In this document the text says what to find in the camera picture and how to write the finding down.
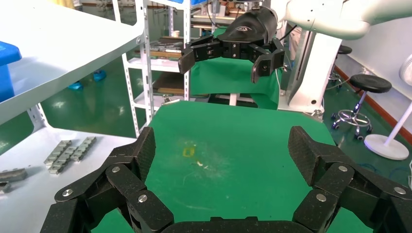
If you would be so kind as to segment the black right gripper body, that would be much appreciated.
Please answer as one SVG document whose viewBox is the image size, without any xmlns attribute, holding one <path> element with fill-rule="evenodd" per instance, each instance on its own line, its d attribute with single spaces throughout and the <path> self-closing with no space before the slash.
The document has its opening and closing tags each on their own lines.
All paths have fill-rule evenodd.
<svg viewBox="0 0 412 233">
<path fill-rule="evenodd" d="M 251 9 L 235 19 L 219 35 L 221 57 L 256 60 L 265 54 L 277 29 L 277 14 L 268 7 Z"/>
</svg>

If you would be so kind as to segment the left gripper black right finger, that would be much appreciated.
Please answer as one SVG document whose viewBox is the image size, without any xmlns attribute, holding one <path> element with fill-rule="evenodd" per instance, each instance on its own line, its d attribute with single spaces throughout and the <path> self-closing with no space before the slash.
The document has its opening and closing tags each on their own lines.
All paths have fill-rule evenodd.
<svg viewBox="0 0 412 233">
<path fill-rule="evenodd" d="M 324 233 L 344 208 L 376 233 L 411 232 L 411 191 L 362 168 L 337 146 L 313 140 L 300 126 L 291 128 L 288 150 L 311 187 L 293 214 L 294 222 Z"/>
</svg>

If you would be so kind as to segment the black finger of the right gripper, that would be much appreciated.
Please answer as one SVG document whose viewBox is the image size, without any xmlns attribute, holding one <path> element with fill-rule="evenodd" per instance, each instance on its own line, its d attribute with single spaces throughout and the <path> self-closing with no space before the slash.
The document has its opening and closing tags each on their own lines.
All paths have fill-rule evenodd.
<svg viewBox="0 0 412 233">
<path fill-rule="evenodd" d="M 221 41 L 212 35 L 186 43 L 178 60 L 179 73 L 187 73 L 196 62 L 221 57 L 222 49 Z"/>
<path fill-rule="evenodd" d="M 278 38 L 272 38 L 267 44 L 249 45 L 249 60 L 253 62 L 251 82 L 257 83 L 261 77 L 271 76 L 278 68 L 284 66 L 285 48 Z"/>
</svg>

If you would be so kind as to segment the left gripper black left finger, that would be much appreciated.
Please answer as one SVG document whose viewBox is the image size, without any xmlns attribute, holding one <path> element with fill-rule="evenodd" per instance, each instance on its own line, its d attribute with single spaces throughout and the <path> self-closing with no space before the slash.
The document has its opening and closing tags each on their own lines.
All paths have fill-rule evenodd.
<svg viewBox="0 0 412 233">
<path fill-rule="evenodd" d="M 113 210 L 136 233 L 164 231 L 173 214 L 145 185 L 155 148 L 151 127 L 143 128 L 135 142 L 114 148 L 98 169 L 55 194 L 41 232 L 89 233 Z"/>
</svg>

